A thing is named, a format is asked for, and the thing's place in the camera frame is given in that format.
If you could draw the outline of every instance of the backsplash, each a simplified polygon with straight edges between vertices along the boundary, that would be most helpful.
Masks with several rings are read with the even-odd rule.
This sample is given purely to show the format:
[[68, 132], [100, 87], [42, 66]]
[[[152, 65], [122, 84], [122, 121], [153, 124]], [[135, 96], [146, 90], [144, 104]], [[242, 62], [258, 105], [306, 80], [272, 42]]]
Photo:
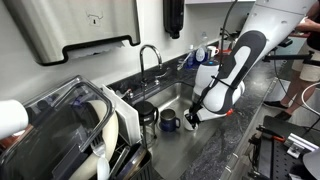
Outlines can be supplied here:
[[[219, 37], [219, 29], [231, 3], [186, 5], [184, 28], [180, 38], [172, 40], [163, 28], [162, 0], [137, 0], [141, 45], [114, 49], [105, 54], [72, 60], [66, 64], [43, 67], [19, 32], [3, 2], [0, 2], [0, 100], [14, 98], [24, 102], [75, 75], [82, 75], [97, 85], [110, 84], [140, 71], [139, 50], [152, 44], [164, 62], [187, 52], [188, 46], [200, 44], [205, 31], [210, 41]], [[238, 3], [229, 18], [227, 29], [238, 30], [252, 3]], [[151, 50], [144, 53], [145, 68], [157, 64]]]

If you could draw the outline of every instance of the black soap dispenser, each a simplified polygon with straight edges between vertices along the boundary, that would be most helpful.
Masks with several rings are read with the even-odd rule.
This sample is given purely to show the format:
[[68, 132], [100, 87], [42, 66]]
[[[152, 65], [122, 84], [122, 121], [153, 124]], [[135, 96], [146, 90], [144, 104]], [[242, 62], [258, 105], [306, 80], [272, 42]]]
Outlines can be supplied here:
[[163, 0], [164, 29], [172, 39], [180, 37], [183, 28], [184, 0]]

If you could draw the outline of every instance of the stainless steel sink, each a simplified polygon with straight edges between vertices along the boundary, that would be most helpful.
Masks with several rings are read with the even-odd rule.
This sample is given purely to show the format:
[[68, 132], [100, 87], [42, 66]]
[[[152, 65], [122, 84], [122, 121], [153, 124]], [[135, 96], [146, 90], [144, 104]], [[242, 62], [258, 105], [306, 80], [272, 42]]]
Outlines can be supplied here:
[[[161, 112], [171, 108], [183, 120], [183, 112], [191, 104], [193, 87], [176, 83], [147, 99]], [[188, 131], [183, 125], [175, 132], [164, 132], [157, 126], [158, 138], [150, 147], [155, 170], [164, 179], [179, 179], [187, 167], [201, 153], [203, 146], [221, 125], [223, 118], [206, 121], [196, 131]]]

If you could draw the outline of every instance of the clear plastic lid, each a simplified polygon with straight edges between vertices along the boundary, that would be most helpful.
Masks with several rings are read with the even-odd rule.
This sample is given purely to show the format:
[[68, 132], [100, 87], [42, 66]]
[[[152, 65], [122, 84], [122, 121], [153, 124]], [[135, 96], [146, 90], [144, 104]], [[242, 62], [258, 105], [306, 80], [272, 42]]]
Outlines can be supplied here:
[[[92, 105], [95, 102], [107, 109], [101, 121]], [[30, 128], [1, 155], [0, 179], [55, 179], [53, 171], [66, 156], [74, 150], [85, 154], [114, 113], [113, 103], [81, 76], [24, 106]]]

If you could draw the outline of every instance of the dark granite countertop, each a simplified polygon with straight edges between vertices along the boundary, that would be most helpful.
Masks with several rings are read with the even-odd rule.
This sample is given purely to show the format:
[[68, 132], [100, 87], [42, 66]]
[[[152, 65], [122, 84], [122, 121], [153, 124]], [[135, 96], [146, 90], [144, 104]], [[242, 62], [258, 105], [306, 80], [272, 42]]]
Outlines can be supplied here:
[[[185, 55], [164, 63], [164, 69], [170, 68], [169, 73], [159, 80], [160, 84], [156, 86], [157, 88], [152, 89], [152, 92], [161, 91], [175, 82], [184, 82], [194, 86], [197, 68], [183, 68], [177, 71], [178, 61], [183, 60], [184, 57]], [[277, 69], [280, 69], [283, 61], [278, 61], [276, 64]], [[156, 67], [146, 71], [148, 81], [153, 82], [154, 74], [159, 73], [158, 71]], [[273, 63], [260, 61], [250, 70], [244, 79], [246, 90], [236, 102], [234, 113], [222, 123], [219, 130], [209, 139], [198, 158], [189, 166], [181, 179], [212, 180], [220, 178], [230, 155], [240, 142], [274, 77]], [[128, 88], [137, 89], [139, 92], [141, 91], [140, 82], [141, 75], [137, 74], [109, 86], [122, 93]]]

